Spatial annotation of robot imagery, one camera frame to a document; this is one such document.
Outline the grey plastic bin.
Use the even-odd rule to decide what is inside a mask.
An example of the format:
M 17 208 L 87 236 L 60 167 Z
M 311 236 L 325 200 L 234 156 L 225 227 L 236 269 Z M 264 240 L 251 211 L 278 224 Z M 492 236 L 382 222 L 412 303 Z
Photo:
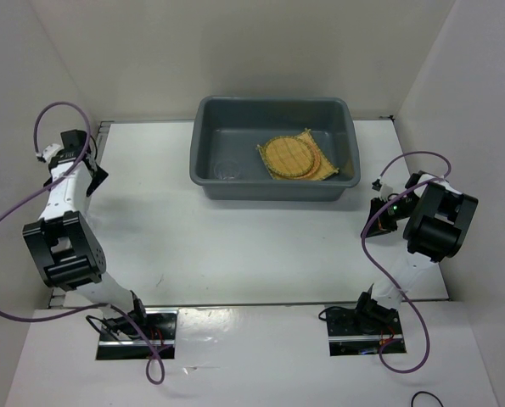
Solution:
M 272 179 L 256 146 L 305 128 L 339 173 L 324 181 Z M 214 177 L 213 165 L 226 159 L 240 164 L 240 180 Z M 335 201 L 361 180 L 350 110 L 339 98 L 204 98 L 194 121 L 189 174 L 212 200 Z

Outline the aluminium table rail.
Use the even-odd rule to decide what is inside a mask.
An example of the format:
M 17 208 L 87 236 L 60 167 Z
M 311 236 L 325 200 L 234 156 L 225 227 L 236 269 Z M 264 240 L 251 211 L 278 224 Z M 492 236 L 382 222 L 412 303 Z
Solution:
M 86 152 L 94 156 L 98 167 L 98 148 L 108 131 L 109 124 L 103 123 Z M 75 292 L 92 303 L 106 302 L 112 280 L 104 276 L 104 251 L 86 219 L 90 202 L 86 192 L 92 178 L 84 157 L 75 163 L 86 145 L 86 132 L 64 131 L 60 136 L 63 148 L 49 162 L 51 180 L 59 184 L 50 189 L 39 217 L 47 227 L 44 236 L 50 252 L 40 270 L 50 287 Z

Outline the round bamboo tray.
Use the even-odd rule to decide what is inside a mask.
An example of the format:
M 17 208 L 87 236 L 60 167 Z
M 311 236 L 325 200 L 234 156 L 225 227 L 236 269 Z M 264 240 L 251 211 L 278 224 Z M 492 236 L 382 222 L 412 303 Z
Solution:
M 264 165 L 276 177 L 295 179 L 305 176 L 316 163 L 312 147 L 297 137 L 274 137 L 258 150 Z

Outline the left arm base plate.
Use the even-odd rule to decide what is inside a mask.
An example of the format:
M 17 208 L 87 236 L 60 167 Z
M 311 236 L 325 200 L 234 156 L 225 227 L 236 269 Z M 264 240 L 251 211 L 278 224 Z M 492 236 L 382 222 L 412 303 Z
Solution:
M 163 360 L 172 360 L 175 356 L 177 316 L 177 309 L 146 309 L 146 325 L 141 328 Z M 122 318 L 112 326 L 93 315 L 86 319 L 98 333 L 96 360 L 146 360 L 152 355 L 146 342 Z

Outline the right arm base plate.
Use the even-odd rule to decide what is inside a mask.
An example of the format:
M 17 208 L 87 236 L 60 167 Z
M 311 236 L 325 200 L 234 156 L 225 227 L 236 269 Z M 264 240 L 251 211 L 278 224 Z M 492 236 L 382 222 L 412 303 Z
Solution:
M 331 356 L 377 355 L 385 344 L 384 354 L 407 351 L 397 313 L 389 323 L 379 324 L 359 321 L 354 316 L 354 309 L 331 305 L 317 317 L 326 325 Z

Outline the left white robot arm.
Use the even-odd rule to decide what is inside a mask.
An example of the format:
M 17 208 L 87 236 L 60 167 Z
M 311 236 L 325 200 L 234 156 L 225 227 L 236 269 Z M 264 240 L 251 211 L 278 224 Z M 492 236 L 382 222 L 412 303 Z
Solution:
M 74 292 L 92 304 L 103 304 L 103 323 L 111 334 L 137 339 L 149 330 L 149 317 L 139 297 L 122 287 L 107 271 L 108 260 L 86 217 L 89 199 L 108 177 L 92 150 L 77 166 L 87 146 L 87 133 L 60 134 L 62 145 L 45 148 L 48 202 L 38 220 L 23 227 L 22 236 L 46 286 Z

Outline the clear plastic cup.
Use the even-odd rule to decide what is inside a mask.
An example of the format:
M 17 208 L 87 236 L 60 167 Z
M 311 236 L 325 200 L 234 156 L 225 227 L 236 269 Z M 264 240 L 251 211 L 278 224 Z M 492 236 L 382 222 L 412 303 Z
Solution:
M 95 231 L 98 228 L 98 218 L 90 209 L 87 211 L 86 219 L 88 225 Z
M 226 159 L 213 165 L 213 175 L 220 181 L 236 181 L 242 178 L 243 171 L 237 161 Z

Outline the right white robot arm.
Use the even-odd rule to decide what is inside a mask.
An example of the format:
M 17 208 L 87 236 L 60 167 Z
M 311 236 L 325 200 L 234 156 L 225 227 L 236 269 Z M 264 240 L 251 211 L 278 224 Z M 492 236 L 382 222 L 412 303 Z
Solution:
M 405 220 L 404 253 L 358 299 L 353 326 L 362 333 L 386 332 L 419 277 L 463 246 L 479 200 L 451 187 L 450 183 L 419 171 L 399 194 L 380 179 L 373 182 L 379 196 L 370 201 L 368 221 L 362 232 L 367 239 L 397 231 Z

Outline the round orange woven tray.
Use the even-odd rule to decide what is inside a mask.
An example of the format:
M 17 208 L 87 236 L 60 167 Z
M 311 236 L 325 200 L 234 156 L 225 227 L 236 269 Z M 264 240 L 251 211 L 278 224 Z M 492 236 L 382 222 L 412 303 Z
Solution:
M 310 179 L 311 177 L 313 177 L 317 173 L 317 171 L 321 165 L 321 157 L 320 157 L 320 153 L 318 152 L 317 148 L 310 143 L 308 144 L 308 146 L 311 148 L 312 153 L 313 153 L 313 164 L 312 164 L 311 169 L 301 177 L 302 179 Z

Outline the rectangular woven bamboo mat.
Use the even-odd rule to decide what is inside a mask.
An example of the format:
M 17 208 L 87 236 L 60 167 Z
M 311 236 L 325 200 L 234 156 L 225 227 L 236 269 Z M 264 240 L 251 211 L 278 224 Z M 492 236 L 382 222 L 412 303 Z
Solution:
M 286 178 L 282 178 L 282 177 L 276 177 L 276 176 L 273 176 L 266 168 L 272 179 L 274 179 L 274 180 L 294 180 L 294 181 L 324 181 L 324 180 L 328 179 L 330 176 L 333 176 L 333 175 L 336 175 L 339 173 L 339 169 L 331 163 L 331 161 L 327 158 L 327 156 L 324 154 L 324 152 L 321 150 L 321 148 L 318 146 L 318 144 L 314 141 L 310 129 L 305 128 L 305 130 L 303 130 L 303 132 L 301 132 L 298 135 L 286 136 L 286 137 L 297 137 L 300 140 L 307 142 L 308 144 L 310 143 L 310 144 L 314 145 L 317 148 L 318 152 L 320 153 L 321 165 L 320 165 L 317 173 L 313 177 L 311 177 L 310 179 L 302 179 L 301 177 L 295 178 L 295 179 L 286 179 Z M 256 146 L 256 150 L 258 151 L 258 153 L 261 157 L 261 154 L 258 150 L 259 146 L 261 146 L 261 145 Z

